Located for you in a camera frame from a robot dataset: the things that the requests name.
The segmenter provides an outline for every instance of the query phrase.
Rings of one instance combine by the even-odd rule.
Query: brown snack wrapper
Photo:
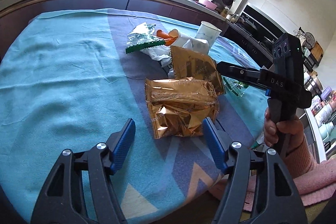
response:
[[[193,77],[146,79],[145,94],[155,139],[201,136],[203,120],[210,117],[215,121],[219,111],[213,85]]]
[[[226,93],[216,62],[210,56],[177,46],[170,46],[170,51],[176,79],[194,77],[209,81],[215,87],[217,95]]]

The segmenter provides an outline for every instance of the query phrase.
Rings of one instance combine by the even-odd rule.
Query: white triangle pattern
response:
[[[134,187],[127,185],[121,209],[126,219],[155,213],[158,209],[144,198]]]

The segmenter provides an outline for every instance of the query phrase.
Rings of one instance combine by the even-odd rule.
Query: hand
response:
[[[272,147],[279,140],[279,137],[276,134],[277,128],[282,133],[292,135],[288,145],[287,153],[291,153],[296,148],[298,148],[305,139],[305,135],[303,133],[303,124],[298,116],[295,115],[294,120],[278,122],[275,125],[275,123],[270,119],[269,109],[266,108],[264,120],[264,142],[268,147]]]

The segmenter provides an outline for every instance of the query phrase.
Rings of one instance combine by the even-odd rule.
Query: person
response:
[[[303,205],[306,208],[308,222],[323,210],[328,200],[336,190],[336,159],[329,159],[321,164],[317,164],[313,155],[309,152],[303,124],[295,116],[291,121],[278,122],[275,124],[270,119],[268,108],[265,111],[264,119],[264,141],[268,147],[272,147],[278,142],[277,129],[285,134],[291,134],[290,143],[283,160],[289,173],[294,179],[298,188]],[[249,179],[247,194],[245,198],[244,211],[251,212],[255,190],[256,176]],[[220,180],[209,192],[219,200],[222,198],[226,180]],[[249,218],[245,213],[242,218]]]

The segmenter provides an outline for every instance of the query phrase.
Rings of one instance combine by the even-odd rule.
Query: table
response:
[[[29,221],[51,167],[65,148],[90,149],[119,131],[127,118],[136,136],[112,182],[128,223],[150,223],[204,193],[221,178],[202,137],[154,140],[144,80],[166,79],[157,61],[125,54],[127,33],[143,22],[194,35],[198,26],[127,10],[44,13],[19,35],[0,66],[0,184]],[[250,67],[257,64],[220,37],[209,55]],[[251,146],[263,127],[266,97],[248,87],[243,97],[219,97],[215,123]],[[94,218],[87,174],[83,185]]]

